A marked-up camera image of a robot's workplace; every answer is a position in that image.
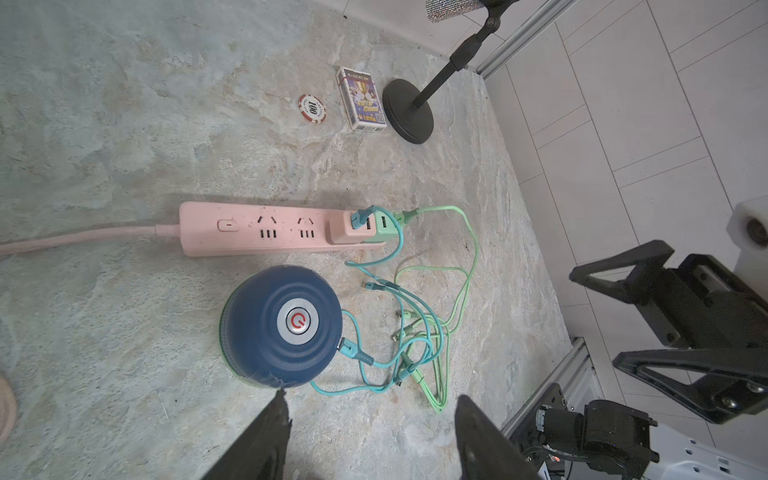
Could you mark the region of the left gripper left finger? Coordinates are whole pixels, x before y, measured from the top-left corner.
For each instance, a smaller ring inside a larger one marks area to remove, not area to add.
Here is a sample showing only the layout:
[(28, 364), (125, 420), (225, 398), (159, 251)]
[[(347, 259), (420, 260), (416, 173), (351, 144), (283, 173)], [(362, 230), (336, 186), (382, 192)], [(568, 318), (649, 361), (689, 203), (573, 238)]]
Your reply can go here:
[(282, 479), (292, 421), (286, 392), (274, 398), (203, 479)]

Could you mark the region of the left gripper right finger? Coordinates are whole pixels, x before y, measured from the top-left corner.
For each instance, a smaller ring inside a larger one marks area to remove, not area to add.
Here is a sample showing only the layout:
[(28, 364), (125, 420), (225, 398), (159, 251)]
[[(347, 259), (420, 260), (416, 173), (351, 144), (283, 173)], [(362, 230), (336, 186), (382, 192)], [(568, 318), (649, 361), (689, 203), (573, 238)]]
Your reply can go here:
[(458, 397), (454, 420), (461, 479), (539, 479), (469, 396)]

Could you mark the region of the blue cordless meat grinder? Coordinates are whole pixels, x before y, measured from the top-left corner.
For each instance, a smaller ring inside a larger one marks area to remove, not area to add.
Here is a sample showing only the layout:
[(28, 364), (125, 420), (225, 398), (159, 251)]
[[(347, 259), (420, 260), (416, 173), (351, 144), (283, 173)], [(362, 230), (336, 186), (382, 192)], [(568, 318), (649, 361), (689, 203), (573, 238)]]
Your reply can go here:
[(328, 367), (342, 330), (331, 286), (310, 269), (278, 265), (249, 277), (230, 295), (219, 341), (242, 381), (287, 389), (309, 383)]

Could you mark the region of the pink power strip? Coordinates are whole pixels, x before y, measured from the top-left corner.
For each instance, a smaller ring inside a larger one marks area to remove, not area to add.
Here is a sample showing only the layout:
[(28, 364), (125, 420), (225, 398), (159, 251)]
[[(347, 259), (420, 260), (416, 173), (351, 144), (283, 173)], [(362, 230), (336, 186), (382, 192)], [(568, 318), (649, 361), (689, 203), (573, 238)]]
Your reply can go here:
[(179, 238), (190, 257), (372, 250), (375, 222), (355, 230), (350, 211), (184, 202)]

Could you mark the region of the pink USB charger adapter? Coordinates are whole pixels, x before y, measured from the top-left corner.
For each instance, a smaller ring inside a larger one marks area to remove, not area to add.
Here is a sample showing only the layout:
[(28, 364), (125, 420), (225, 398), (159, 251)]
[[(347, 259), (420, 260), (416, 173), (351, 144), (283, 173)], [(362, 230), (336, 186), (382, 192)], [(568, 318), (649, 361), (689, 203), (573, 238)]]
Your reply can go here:
[(334, 245), (353, 245), (371, 241), (377, 233), (375, 215), (362, 219), (357, 211), (331, 210), (328, 235)]

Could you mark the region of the green USB charger adapter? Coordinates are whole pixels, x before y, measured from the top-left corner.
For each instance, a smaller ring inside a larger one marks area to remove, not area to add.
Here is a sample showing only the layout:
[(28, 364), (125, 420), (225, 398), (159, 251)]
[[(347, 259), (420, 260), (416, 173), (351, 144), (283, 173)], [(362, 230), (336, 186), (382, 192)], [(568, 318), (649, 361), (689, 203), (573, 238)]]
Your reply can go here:
[(370, 214), (362, 230), (368, 234), (365, 243), (383, 243), (398, 239), (399, 223), (387, 216), (381, 209), (369, 209)]

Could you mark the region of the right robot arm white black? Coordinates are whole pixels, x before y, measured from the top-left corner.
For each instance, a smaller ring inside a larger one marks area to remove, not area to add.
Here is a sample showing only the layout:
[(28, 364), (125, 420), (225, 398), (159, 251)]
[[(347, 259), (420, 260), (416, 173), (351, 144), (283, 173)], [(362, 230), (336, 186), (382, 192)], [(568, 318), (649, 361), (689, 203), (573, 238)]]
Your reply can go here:
[[(634, 306), (661, 342), (622, 352), (615, 369), (715, 425), (767, 408), (767, 304), (710, 255), (667, 266), (654, 240), (581, 265), (570, 279)], [(572, 410), (551, 384), (509, 440), (534, 467), (563, 460), (623, 479), (763, 479), (764, 469), (682, 435), (640, 410), (596, 399)]]

